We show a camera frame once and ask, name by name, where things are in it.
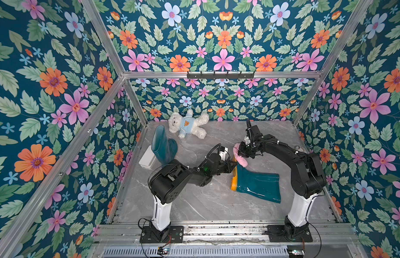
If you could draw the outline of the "white rectangular box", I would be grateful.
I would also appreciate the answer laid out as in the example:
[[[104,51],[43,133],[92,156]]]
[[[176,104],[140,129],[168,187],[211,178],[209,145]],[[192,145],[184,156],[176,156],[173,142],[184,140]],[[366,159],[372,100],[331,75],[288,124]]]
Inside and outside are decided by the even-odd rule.
[[[143,156],[139,160],[139,165],[143,169],[153,170],[156,162],[157,162],[157,157],[152,151],[152,146],[149,145],[147,147],[147,150],[144,152]]]

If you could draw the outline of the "black hook rail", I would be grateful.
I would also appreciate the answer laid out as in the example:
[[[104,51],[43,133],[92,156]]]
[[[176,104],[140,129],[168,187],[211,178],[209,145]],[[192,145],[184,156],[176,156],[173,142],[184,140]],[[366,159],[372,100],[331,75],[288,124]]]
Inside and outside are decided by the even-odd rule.
[[[188,72],[186,74],[187,79],[205,79],[205,80],[215,80],[215,79],[228,79],[228,80],[238,80],[238,79],[252,79],[255,78],[254,72]]]

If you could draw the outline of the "teal rubber boot orange sole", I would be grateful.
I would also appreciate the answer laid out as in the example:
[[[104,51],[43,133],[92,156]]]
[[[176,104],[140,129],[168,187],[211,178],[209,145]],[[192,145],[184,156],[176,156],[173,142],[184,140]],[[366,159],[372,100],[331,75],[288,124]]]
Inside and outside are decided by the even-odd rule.
[[[174,139],[167,138],[165,127],[159,125],[155,129],[151,149],[158,161],[162,165],[166,165],[174,160],[178,145]]]

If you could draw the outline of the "white teddy bear blue shirt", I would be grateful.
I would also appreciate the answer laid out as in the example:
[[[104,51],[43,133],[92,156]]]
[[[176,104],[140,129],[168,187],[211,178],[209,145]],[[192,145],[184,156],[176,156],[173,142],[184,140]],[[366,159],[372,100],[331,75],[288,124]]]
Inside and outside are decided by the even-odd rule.
[[[197,118],[194,118],[194,113],[189,109],[183,117],[178,112],[173,113],[168,119],[169,131],[178,133],[180,139],[184,139],[187,134],[193,134],[199,139],[206,137],[206,130],[202,128],[209,122],[209,115],[206,112],[201,113]]]

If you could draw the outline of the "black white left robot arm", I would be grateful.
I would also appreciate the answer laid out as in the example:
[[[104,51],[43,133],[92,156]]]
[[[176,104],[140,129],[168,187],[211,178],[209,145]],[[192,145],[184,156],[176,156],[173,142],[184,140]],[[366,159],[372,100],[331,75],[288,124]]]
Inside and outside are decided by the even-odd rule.
[[[163,232],[171,224],[172,203],[188,184],[199,187],[208,185],[214,176],[230,174],[236,168],[237,162],[231,158],[222,159],[220,154],[211,153],[197,167],[189,167],[174,159],[161,166],[149,182],[149,188],[154,197],[154,213],[152,225]]]

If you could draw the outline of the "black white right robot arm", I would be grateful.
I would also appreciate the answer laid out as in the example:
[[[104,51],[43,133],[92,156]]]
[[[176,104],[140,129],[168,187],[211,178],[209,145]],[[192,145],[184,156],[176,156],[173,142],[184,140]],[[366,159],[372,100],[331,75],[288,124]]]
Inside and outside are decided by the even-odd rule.
[[[246,137],[233,148],[234,157],[244,168],[247,158],[254,159],[258,154],[270,154],[290,168],[290,184],[294,199],[286,216],[285,225],[300,230],[309,224],[307,216],[312,201],[319,196],[326,185],[326,176],[315,153],[304,153],[279,141],[271,134],[263,135],[258,126],[246,121]]]

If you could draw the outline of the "map print glasses case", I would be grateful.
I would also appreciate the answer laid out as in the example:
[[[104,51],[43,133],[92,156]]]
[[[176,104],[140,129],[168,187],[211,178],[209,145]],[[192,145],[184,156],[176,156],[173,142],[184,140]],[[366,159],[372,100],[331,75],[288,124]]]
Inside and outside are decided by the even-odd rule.
[[[299,152],[304,152],[304,153],[307,152],[307,150],[305,148],[303,148],[302,146],[295,146],[295,150],[299,151]]]

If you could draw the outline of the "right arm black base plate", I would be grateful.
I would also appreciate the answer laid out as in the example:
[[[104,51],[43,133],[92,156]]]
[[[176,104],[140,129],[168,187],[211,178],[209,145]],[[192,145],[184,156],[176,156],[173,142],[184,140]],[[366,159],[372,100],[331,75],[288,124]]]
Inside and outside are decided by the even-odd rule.
[[[293,227],[292,225],[268,225],[265,234],[273,243],[311,243],[312,235],[307,225]]]

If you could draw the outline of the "white ventilation grille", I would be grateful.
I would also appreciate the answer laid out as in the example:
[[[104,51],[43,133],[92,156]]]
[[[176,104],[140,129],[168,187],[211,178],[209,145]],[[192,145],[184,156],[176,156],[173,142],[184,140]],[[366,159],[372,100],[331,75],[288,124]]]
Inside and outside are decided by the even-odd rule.
[[[104,258],[287,258],[287,247],[265,246],[157,246],[107,247]]]

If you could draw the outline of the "pink microfiber cloth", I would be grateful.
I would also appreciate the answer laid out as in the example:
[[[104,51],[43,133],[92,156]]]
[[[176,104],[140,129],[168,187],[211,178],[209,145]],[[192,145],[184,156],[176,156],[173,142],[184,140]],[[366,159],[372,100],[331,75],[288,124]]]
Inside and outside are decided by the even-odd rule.
[[[239,165],[246,168],[248,166],[247,160],[239,154],[240,143],[237,143],[233,147],[233,155]]]

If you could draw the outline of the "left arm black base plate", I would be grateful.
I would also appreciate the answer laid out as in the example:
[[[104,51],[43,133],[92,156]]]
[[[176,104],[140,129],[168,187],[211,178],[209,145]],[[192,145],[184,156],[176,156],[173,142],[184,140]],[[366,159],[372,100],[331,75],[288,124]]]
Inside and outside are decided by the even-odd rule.
[[[163,231],[157,230],[154,226],[144,226],[139,242],[141,244],[160,244],[160,243],[183,243],[183,226],[168,226]]]

